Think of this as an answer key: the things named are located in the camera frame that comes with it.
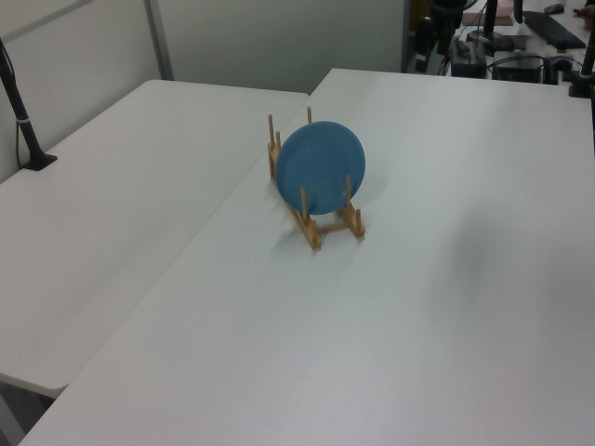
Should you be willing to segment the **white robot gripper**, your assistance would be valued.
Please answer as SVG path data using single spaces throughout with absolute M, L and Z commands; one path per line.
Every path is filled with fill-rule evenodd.
M 428 67 L 429 54 L 432 48 L 433 22 L 438 27 L 457 29 L 462 21 L 463 10 L 466 7 L 466 0 L 435 0 L 430 1 L 430 17 L 420 17 L 417 22 L 415 38 L 415 53 L 417 72 L 426 72 Z M 450 29 L 443 29 L 437 34 L 436 53 L 447 56 L 450 52 L 452 32 Z

